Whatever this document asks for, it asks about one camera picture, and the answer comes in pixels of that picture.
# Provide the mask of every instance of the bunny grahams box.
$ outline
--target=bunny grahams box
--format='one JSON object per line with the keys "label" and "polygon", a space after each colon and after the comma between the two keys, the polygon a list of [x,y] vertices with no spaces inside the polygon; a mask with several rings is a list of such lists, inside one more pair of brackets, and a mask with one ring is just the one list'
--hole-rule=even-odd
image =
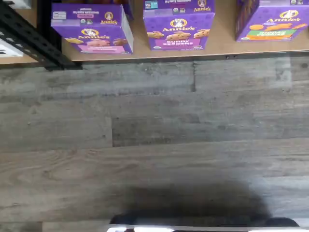
{"label": "bunny grahams box", "polygon": [[245,0],[237,41],[290,41],[308,28],[309,0]]}
{"label": "bunny grahams box", "polygon": [[215,16],[215,0],[144,0],[151,50],[203,50]]}
{"label": "bunny grahams box", "polygon": [[133,35],[122,5],[54,3],[52,27],[83,53],[133,52]]}

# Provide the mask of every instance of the wooden shelf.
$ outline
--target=wooden shelf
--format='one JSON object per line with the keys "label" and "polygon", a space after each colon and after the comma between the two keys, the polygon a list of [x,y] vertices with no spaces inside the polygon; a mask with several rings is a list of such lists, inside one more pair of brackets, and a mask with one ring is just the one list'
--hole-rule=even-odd
{"label": "wooden shelf", "polygon": [[[37,10],[36,10],[36,1],[33,1],[32,9],[17,9],[16,10],[24,19],[31,23],[34,27],[37,25]],[[30,56],[24,54],[23,57],[9,57],[9,58],[0,58],[1,64],[23,64],[23,63],[36,63],[37,61],[31,58]]]}
{"label": "wooden shelf", "polygon": [[216,16],[203,51],[150,51],[142,20],[142,3],[136,0],[136,16],[131,28],[134,35],[133,55],[85,54],[63,41],[63,53],[73,61],[118,60],[140,58],[169,58],[190,56],[215,56],[270,52],[309,51],[309,32],[304,31],[291,42],[236,42],[236,0],[217,0]]}

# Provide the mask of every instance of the floor plank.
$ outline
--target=floor plank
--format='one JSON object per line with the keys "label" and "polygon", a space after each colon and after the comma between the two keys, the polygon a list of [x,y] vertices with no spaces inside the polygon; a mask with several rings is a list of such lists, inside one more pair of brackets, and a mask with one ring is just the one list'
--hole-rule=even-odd
{"label": "floor plank", "polygon": [[42,223],[39,222],[0,223],[0,232],[42,232]]}
{"label": "floor plank", "polygon": [[195,61],[194,64],[197,91],[292,87],[290,58]]}
{"label": "floor plank", "polygon": [[80,101],[0,104],[0,151],[112,146],[112,122],[104,109]]}
{"label": "floor plank", "polygon": [[2,153],[0,220],[101,219],[132,209],[303,218],[308,161],[309,139]]}
{"label": "floor plank", "polygon": [[90,96],[179,94],[195,90],[192,62],[84,65],[84,70],[0,70],[0,102]]}
{"label": "floor plank", "polygon": [[270,89],[114,99],[113,145],[307,137],[294,96]]}

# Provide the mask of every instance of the purple box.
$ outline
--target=purple box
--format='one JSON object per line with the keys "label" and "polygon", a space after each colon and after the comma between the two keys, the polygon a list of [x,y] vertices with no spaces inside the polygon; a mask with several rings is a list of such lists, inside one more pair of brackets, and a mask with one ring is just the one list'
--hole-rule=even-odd
{"label": "purple box", "polygon": [[52,27],[83,53],[133,53],[133,35],[122,5],[54,3]]}
{"label": "purple box", "polygon": [[134,0],[85,0],[88,4],[122,4],[129,19],[133,19]]}
{"label": "purple box", "polygon": [[309,0],[246,0],[236,23],[237,41],[290,41],[309,23]]}
{"label": "purple box", "polygon": [[241,8],[246,0],[237,0],[237,6],[238,8]]}
{"label": "purple box", "polygon": [[129,19],[133,19],[134,0],[62,0],[62,3],[74,4],[122,4]]}
{"label": "purple box", "polygon": [[144,0],[150,49],[205,49],[214,16],[214,0]]}

